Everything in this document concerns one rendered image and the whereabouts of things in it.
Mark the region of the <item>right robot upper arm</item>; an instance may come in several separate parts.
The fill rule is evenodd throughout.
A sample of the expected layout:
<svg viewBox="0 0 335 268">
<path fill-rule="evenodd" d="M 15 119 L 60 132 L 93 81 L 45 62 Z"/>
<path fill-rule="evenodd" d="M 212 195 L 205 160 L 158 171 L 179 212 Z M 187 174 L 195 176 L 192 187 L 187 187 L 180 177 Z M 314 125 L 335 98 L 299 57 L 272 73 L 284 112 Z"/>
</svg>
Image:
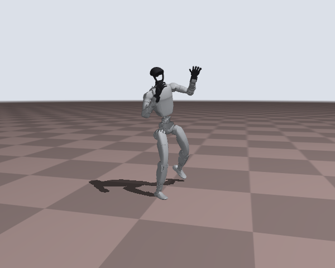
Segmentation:
<svg viewBox="0 0 335 268">
<path fill-rule="evenodd" d="M 145 93 L 143 95 L 143 104 L 142 104 L 142 111 L 149 106 L 150 104 L 150 99 L 153 98 L 153 93 L 152 93 L 152 90 Z M 144 118 L 149 118 L 150 117 L 150 113 L 146 113 L 144 116 Z"/>
</svg>

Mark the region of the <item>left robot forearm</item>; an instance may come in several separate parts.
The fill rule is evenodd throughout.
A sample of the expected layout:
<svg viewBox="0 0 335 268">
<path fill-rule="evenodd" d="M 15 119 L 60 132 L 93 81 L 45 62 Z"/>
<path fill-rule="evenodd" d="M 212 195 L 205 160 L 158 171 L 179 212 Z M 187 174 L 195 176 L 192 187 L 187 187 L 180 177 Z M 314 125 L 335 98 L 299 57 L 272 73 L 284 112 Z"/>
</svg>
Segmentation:
<svg viewBox="0 0 335 268">
<path fill-rule="evenodd" d="M 189 90 L 194 91 L 196 89 L 196 79 L 192 79 L 189 84 Z"/>
</svg>

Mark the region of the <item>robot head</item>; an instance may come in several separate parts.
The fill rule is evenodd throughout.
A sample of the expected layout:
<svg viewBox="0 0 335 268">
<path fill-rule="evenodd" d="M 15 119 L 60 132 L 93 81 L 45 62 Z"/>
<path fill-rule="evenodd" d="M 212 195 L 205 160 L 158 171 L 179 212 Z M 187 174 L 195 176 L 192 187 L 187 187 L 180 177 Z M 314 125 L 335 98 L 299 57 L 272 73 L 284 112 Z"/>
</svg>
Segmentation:
<svg viewBox="0 0 335 268">
<path fill-rule="evenodd" d="M 150 71 L 150 75 L 154 77 L 154 79 L 156 81 L 155 85 L 158 85 L 160 82 L 164 81 L 164 71 L 159 67 L 152 68 L 151 71 Z M 162 80 L 157 81 L 156 77 L 158 77 L 159 75 L 162 75 Z"/>
</svg>

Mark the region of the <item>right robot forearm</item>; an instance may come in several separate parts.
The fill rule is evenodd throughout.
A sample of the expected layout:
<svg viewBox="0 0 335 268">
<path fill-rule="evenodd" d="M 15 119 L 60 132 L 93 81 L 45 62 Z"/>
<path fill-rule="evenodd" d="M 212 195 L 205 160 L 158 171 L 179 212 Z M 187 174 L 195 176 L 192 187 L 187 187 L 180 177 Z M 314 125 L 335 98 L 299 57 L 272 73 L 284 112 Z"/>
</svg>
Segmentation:
<svg viewBox="0 0 335 268">
<path fill-rule="evenodd" d="M 160 101 L 160 100 L 159 100 Z M 149 104 L 148 107 L 146 107 L 142 113 L 141 116 L 144 116 L 146 113 L 152 113 L 152 111 L 154 110 L 154 108 L 157 106 L 158 103 L 156 103 L 156 98 L 153 97 L 151 103 Z"/>
</svg>

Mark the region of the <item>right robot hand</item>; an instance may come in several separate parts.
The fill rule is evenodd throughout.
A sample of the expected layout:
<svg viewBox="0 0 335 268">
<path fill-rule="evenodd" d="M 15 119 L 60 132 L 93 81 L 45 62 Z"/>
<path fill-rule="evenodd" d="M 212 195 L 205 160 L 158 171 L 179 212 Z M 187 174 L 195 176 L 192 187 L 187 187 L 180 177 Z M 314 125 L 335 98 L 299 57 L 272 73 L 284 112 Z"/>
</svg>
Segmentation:
<svg viewBox="0 0 335 268">
<path fill-rule="evenodd" d="M 165 83 L 165 82 L 160 82 L 157 86 L 156 86 L 156 90 L 155 90 L 155 95 L 154 95 L 154 97 L 156 98 L 156 103 L 158 103 L 159 102 L 159 100 L 160 100 L 160 94 L 161 94 L 161 92 L 162 92 L 162 90 L 165 88 L 165 87 L 167 87 L 167 85 L 166 84 L 163 84 L 163 83 Z M 165 86 L 164 86 L 165 85 Z"/>
</svg>

